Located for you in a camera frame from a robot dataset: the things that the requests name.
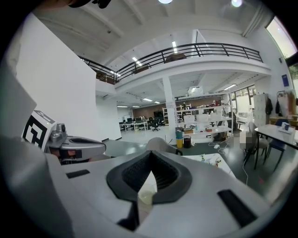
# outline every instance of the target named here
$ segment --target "black trash can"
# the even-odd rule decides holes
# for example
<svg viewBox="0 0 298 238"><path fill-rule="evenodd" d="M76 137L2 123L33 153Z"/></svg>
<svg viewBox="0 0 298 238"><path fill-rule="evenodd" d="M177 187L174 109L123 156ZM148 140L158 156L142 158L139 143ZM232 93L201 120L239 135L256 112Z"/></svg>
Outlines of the black trash can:
<svg viewBox="0 0 298 238"><path fill-rule="evenodd" d="M191 148L191 136L184 136L184 148Z"/></svg>

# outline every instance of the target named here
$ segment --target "white column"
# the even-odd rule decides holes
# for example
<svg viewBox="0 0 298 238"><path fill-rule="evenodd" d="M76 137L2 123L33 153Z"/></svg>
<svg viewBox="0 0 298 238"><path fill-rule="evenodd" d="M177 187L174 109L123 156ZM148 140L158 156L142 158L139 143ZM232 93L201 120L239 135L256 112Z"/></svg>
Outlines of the white column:
<svg viewBox="0 0 298 238"><path fill-rule="evenodd" d="M176 144L176 134L175 134L176 119L175 119L174 107L176 107L176 104L173 98L169 77L163 78L163 88L164 88L164 94L166 98L166 107L168 110L168 120L169 120L169 133L167 134L167 142L170 142L172 139L171 144L175 145Z"/></svg>

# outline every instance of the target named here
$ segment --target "brown wall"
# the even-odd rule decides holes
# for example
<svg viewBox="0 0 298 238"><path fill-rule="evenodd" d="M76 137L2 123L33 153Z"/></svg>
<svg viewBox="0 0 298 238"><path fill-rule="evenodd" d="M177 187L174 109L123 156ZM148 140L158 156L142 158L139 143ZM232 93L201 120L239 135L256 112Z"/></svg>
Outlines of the brown wall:
<svg viewBox="0 0 298 238"><path fill-rule="evenodd" d="M212 104L213 100L220 100L221 97L218 98L209 98L209 99L196 99L196 100L189 100L184 101L186 105L191 104L192 107L197 107L200 105ZM183 102L176 102L176 106L183 105ZM166 108L165 104L159 104L155 106L148 106L139 109L133 109L134 118L145 116L147 119L149 117L154 117L154 112L156 111L163 111L163 108Z"/></svg>

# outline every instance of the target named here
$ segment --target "yellow bin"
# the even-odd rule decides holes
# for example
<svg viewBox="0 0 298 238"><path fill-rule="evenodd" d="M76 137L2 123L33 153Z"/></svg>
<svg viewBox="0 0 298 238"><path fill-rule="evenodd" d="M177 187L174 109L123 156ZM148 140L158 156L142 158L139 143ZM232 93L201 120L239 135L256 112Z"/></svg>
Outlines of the yellow bin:
<svg viewBox="0 0 298 238"><path fill-rule="evenodd" d="M177 148L183 147L183 139L176 139L176 142L177 142Z"/></svg>

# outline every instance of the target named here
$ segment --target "dark green floor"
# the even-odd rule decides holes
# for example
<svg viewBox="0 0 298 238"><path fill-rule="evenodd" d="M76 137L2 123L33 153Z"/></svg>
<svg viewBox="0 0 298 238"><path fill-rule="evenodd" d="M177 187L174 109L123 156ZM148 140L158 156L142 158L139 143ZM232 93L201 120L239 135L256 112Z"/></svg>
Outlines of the dark green floor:
<svg viewBox="0 0 298 238"><path fill-rule="evenodd" d="M239 147L237 148L237 146L233 146L231 141L229 141L229 143L230 144L224 150L225 154L221 155L236 178L243 183L246 183L247 176L243 170L245 154L242 149ZM105 144L107 145L106 154L115 157L141 152L144 151L146 147L146 145L143 144L114 140L108 140ZM196 144L189 149L182 148L181 150L183 155L218 153L218 149L208 146L208 143ZM261 153L262 150L259 151L256 170L254 170L256 155L251 155L249 161L244 167L246 173L248 174L247 185L272 202L277 194L282 191L284 187L283 184L286 183L290 173L297 167L298 154L295 149L287 147L278 168L273 172L280 156L280 151L272 149L265 165L263 165L264 155L261 156Z"/></svg>

